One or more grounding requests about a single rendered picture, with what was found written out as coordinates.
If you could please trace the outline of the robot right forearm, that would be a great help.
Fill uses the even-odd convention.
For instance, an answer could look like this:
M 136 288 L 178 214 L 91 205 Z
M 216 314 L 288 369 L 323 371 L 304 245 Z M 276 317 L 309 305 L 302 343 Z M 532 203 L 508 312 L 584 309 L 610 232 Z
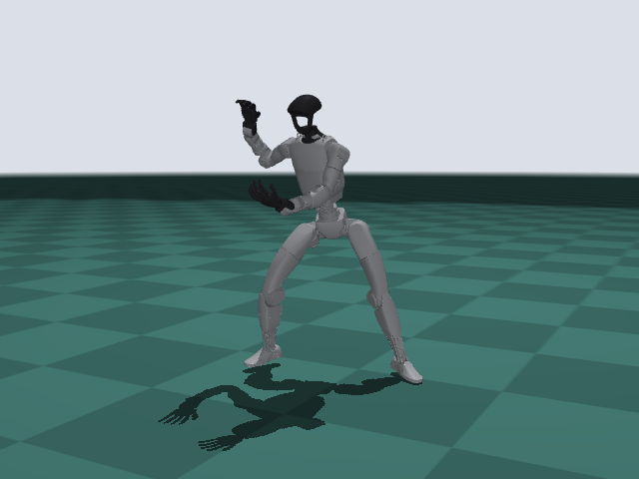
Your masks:
M 256 133 L 254 136 L 252 135 L 252 129 L 243 127 L 243 134 L 246 142 L 253 149 L 253 152 L 256 156 L 263 155 L 267 150 L 272 151 L 266 145 L 266 143 L 262 141 L 258 133 Z

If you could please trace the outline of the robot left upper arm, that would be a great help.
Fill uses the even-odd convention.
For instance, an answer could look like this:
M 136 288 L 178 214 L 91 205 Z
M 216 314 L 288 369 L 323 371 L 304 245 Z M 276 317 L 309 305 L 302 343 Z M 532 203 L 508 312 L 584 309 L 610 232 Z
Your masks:
M 314 186 L 311 192 L 316 193 L 322 188 L 329 188 L 330 196 L 339 179 L 343 166 L 349 159 L 349 149 L 336 142 L 329 142 L 326 155 L 328 157 L 322 178 L 322 184 Z

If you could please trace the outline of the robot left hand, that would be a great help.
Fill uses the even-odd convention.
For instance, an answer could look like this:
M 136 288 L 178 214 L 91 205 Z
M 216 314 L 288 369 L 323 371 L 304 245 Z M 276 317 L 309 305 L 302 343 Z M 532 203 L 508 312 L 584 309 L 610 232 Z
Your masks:
M 277 212 L 281 212 L 284 208 L 287 208 L 289 210 L 293 210 L 295 208 L 293 202 L 285 198 L 280 198 L 277 195 L 273 184 L 270 184 L 272 193 L 269 193 L 263 187 L 261 179 L 259 179 L 259 187 L 260 188 L 258 188 L 257 186 L 256 180 L 254 180 L 254 183 L 251 184 L 251 186 L 249 187 L 249 193 L 254 200 L 262 203 L 267 207 L 275 208 Z

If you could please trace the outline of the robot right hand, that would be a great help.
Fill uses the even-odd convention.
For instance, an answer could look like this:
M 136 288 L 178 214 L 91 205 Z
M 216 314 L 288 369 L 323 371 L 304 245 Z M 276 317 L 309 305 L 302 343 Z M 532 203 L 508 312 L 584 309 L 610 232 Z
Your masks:
M 257 120 L 261 112 L 256 111 L 256 104 L 246 100 L 236 100 L 236 103 L 240 103 L 242 108 L 242 115 L 244 117 L 243 127 L 252 129 L 252 135 L 257 132 Z

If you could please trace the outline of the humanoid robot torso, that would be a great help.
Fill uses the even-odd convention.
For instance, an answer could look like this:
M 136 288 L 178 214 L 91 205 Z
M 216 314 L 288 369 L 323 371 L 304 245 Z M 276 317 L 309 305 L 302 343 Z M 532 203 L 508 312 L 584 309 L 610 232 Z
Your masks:
M 323 172 L 328 160 L 326 151 L 329 142 L 336 142 L 332 136 L 319 135 L 312 136 L 312 139 L 319 140 L 305 144 L 302 138 L 305 135 L 299 135 L 294 138 L 290 144 L 290 154 L 300 189 L 303 195 L 310 192 L 314 186 L 322 184 Z M 325 136 L 325 138 L 323 137 Z M 315 208 L 318 212 L 316 216 L 316 227 L 321 239 L 336 240 L 341 237 L 347 237 L 345 219 L 346 212 L 344 208 L 338 208 L 336 203 L 342 198 L 344 188 L 343 168 L 340 172 L 339 179 L 333 189 L 330 199 Z

